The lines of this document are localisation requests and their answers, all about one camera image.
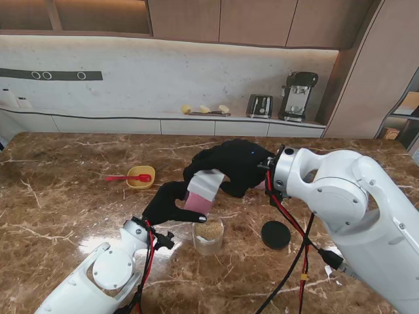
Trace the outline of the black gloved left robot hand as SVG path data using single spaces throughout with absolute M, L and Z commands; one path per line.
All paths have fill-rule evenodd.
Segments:
M 164 183 L 142 213 L 142 219 L 151 226 L 168 221 L 205 223 L 202 213 L 184 210 L 176 206 L 176 200 L 183 200 L 187 193 L 187 183 L 172 181 Z

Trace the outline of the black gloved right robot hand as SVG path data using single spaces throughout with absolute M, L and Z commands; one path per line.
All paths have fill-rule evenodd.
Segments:
M 262 146 L 245 139 L 233 139 L 199 152 L 183 171 L 189 182 L 195 173 L 216 169 L 228 177 L 220 189 L 235 198 L 242 198 L 248 189 L 259 185 L 266 171 L 258 165 L 274 154 Z

